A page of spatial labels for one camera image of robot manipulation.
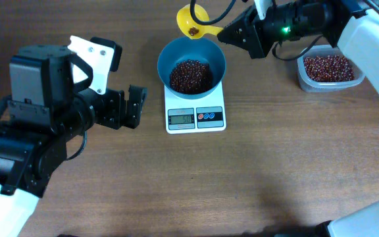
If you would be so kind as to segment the yellow plastic measuring scoop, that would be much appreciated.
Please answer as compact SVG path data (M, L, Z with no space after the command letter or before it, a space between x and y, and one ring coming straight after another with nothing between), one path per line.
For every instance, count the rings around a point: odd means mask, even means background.
M222 27L197 24L191 17L190 5L186 5L178 11L176 21L181 32L191 40L198 40L205 34L217 36L223 31Z

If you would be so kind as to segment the red adzuki beans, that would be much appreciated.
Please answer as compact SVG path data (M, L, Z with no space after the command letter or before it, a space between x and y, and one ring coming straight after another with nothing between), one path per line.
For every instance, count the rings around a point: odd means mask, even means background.
M198 95L216 86L226 66L221 48L209 39L179 38L163 49L175 59L170 62L168 87L178 93ZM355 79L353 64L341 55L303 57L303 69L313 82L340 83Z

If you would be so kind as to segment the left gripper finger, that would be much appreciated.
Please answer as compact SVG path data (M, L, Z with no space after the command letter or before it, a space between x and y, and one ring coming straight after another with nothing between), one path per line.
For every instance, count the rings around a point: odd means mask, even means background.
M141 113L147 99L147 88L130 85L124 126L135 129L140 124Z
M121 54L122 54L122 47L119 44L117 44L115 41L112 41L109 39L104 39L104 38L98 38L98 37L92 37L90 39L90 42L114 49L113 59L111 61L111 66L110 66L110 71L116 72L118 70L119 63L120 63L120 58L121 58Z

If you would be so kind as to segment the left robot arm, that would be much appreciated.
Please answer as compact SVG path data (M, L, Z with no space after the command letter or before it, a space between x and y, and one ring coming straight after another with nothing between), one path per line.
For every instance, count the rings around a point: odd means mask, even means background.
M147 89L110 90L122 48L76 36L68 45L29 45L11 58L11 94L0 100L0 236L17 236L53 172L72 159L67 143L95 124L136 128Z

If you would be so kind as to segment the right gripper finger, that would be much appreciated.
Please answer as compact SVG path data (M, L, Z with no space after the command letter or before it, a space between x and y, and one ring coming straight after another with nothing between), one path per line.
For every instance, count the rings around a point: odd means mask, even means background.
M252 22L234 20L218 33L217 38L222 43L246 50L252 59L265 58L274 43L266 38L261 30L261 21L257 19Z
M240 26L251 26L257 17L257 7L255 5L251 5L237 17L236 22L237 25Z

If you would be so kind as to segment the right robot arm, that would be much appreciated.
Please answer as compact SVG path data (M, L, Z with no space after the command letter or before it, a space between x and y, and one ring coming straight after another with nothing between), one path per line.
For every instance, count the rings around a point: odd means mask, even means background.
M256 1L217 38L253 59L275 53L283 41L318 35L365 74L379 94L379 1ZM379 236L379 201L318 224L308 236Z

